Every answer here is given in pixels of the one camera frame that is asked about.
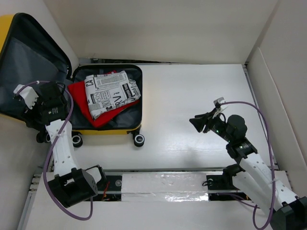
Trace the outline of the red shirt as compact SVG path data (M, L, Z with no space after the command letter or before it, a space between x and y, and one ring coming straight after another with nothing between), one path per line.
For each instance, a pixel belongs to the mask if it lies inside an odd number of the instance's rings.
M135 80L142 94L142 71L136 66L108 68L79 68L75 71L76 82L68 85L74 100L71 123L75 130L113 130L136 128L142 121L142 97L137 101L101 114L94 120L89 112L84 80L89 75L110 74L125 71L128 77Z

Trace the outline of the newspaper print garment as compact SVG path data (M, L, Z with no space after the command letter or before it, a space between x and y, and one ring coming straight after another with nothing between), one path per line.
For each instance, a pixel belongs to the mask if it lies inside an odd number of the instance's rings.
M141 97L136 81L130 79L125 71L89 75L84 85L89 112L94 120Z

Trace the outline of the yellow suitcase with grey lining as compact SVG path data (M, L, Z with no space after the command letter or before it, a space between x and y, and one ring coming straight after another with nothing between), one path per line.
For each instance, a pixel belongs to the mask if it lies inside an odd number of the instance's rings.
M39 86L35 83L36 81L57 81L64 83L69 92L68 85L76 82L74 73L79 68L134 66L131 64L97 64L83 65L72 69L71 62L64 51L39 22L26 13L1 16L0 45L0 112L21 121L23 121L22 113L27 106L21 96L16 96L13 93L19 84L32 83L32 87L38 92ZM30 128L37 131L37 142L50 142L45 127ZM73 140L77 143L74 146L78 148L83 144L82 135L130 133L133 136L134 145L141 147L144 145L145 138L140 133L140 128L141 124L136 128L113 130L75 130L72 126Z

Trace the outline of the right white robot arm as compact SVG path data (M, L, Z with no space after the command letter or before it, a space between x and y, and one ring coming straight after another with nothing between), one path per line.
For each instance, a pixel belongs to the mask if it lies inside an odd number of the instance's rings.
M278 180L256 148L246 138L244 118L231 115L227 121L212 112L189 122L200 133L212 131L227 142L226 150L235 164L224 168L222 184L245 193L269 218L274 230L305 230L307 198L299 197Z

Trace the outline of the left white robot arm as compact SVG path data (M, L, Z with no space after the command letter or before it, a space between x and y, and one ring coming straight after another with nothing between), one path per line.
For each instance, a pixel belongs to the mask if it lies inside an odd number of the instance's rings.
M51 196L64 208L69 208L98 195L105 188L107 178L103 168L95 165L86 170L80 168L74 156L72 125L69 121L73 110L73 99L65 85L57 82L36 81L18 85L14 94L23 98L28 109L38 110L40 121L51 142L54 159L54 179L47 182Z

